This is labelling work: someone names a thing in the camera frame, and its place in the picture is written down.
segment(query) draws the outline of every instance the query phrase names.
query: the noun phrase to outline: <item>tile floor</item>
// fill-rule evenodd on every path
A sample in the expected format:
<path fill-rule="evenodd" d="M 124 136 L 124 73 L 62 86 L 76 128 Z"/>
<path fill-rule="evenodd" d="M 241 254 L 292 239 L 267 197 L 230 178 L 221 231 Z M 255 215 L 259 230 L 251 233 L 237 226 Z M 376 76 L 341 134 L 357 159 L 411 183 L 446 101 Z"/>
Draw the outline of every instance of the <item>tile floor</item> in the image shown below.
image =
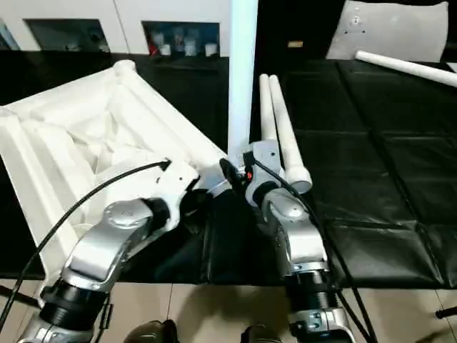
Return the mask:
<path fill-rule="evenodd" d="M 0 281 L 11 287 L 12 281 Z M 22 292 L 35 294 L 38 282 L 26 282 Z M 437 320 L 433 313 L 457 306 L 456 291 L 362 289 L 380 343 L 457 343 L 457 317 Z M 350 304 L 356 303 L 345 291 Z M 149 320 L 173 319 L 181 343 L 239 342 L 251 324 L 264 323 L 295 342 L 287 329 L 287 301 L 280 287 L 194 286 L 186 284 L 117 284 L 112 299 L 111 328 L 102 343 L 122 343 L 136 326 Z M 4 299 L 0 298 L 0 308 Z M 16 343 L 33 309 L 15 304 L 0 342 Z M 353 326 L 358 342 L 361 335 Z"/>

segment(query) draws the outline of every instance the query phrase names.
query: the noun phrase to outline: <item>black tablecloth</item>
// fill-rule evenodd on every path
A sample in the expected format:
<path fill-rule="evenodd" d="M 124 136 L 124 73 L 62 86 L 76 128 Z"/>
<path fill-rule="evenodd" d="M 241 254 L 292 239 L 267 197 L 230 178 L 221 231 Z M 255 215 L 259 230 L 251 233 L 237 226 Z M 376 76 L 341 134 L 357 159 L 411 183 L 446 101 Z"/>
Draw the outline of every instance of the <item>black tablecloth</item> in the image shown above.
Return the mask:
<path fill-rule="evenodd" d="M 0 104 L 122 58 L 133 59 L 147 82 L 226 148 L 227 59 L 1 53 Z M 277 69 L 318 215 L 357 284 L 457 287 L 457 90 L 358 61 L 300 61 Z M 254 139 L 257 104 L 254 95 Z M 16 277 L 34 244 L 4 170 L 0 185 L 0 277 Z M 226 192 L 131 261 L 122 279 L 280 284 L 274 261 L 271 238 L 257 228 L 243 198 Z M 40 263 L 28 276 L 43 277 Z"/>

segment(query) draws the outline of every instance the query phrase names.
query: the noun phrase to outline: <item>white pipe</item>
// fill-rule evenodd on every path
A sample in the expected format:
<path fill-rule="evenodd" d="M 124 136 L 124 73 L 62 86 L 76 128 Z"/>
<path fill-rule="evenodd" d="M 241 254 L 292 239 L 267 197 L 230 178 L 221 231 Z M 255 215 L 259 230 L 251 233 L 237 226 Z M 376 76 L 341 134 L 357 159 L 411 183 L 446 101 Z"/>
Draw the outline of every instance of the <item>white pipe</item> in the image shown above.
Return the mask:
<path fill-rule="evenodd" d="M 424 79 L 447 84 L 452 87 L 457 87 L 457 74 L 449 71 L 431 68 L 429 66 L 422 66 L 417 63 L 402 61 L 401 59 L 392 59 L 369 52 L 357 51 L 356 59 L 361 61 L 377 64 L 386 68 L 402 71 L 403 73 L 423 77 Z"/>
<path fill-rule="evenodd" d="M 286 180 L 297 191 L 307 192 L 313 186 L 313 182 L 309 171 L 303 165 L 291 119 L 288 116 L 286 102 L 276 75 L 270 76 L 270 90 L 276 125 L 278 125 L 279 144 L 284 160 Z"/>
<path fill-rule="evenodd" d="M 260 86 L 260 125 L 262 139 L 278 140 L 276 124 L 274 122 L 273 103 L 271 102 L 270 81 L 268 75 L 262 74 L 259 78 Z"/>
<path fill-rule="evenodd" d="M 243 164 L 249 144 L 258 0 L 232 0 L 228 76 L 228 158 Z"/>

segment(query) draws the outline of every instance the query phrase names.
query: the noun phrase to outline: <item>shoe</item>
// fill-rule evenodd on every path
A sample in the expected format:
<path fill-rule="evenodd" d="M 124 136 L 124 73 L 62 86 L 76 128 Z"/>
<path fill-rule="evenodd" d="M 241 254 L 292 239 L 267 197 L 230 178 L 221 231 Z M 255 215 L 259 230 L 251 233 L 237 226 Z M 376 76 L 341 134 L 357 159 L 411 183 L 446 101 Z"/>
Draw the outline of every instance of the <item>shoe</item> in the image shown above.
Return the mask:
<path fill-rule="evenodd" d="M 154 320 L 131 331 L 124 343 L 179 343 L 178 330 L 172 320 Z"/>
<path fill-rule="evenodd" d="M 265 325 L 255 325 L 241 335 L 241 343 L 281 343 L 281 340 Z"/>

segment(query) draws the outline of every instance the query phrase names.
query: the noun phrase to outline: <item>white panel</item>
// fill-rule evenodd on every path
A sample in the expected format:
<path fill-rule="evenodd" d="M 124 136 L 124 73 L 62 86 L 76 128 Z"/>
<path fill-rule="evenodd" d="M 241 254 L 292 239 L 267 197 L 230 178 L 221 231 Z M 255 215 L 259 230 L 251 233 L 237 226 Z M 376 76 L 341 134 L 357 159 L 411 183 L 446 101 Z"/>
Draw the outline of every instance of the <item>white panel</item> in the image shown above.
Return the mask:
<path fill-rule="evenodd" d="M 448 66 L 457 73 L 457 63 L 448 63 Z"/>
<path fill-rule="evenodd" d="M 406 61 L 439 61 L 448 35 L 448 3 L 435 6 L 346 1 L 328 59 L 358 50 Z"/>
<path fill-rule="evenodd" d="M 221 56 L 230 51 L 230 0 L 115 0 L 130 52 L 148 54 L 142 21 L 219 23 Z"/>
<path fill-rule="evenodd" d="M 6 27 L 2 18 L 0 18 L 0 36 L 4 39 L 4 41 L 8 44 L 11 50 L 19 50 L 19 47 L 14 40 L 11 32 Z"/>
<path fill-rule="evenodd" d="M 40 50 L 24 19 L 98 19 L 111 52 L 129 52 L 112 0 L 1 0 L 0 14 L 22 50 Z"/>

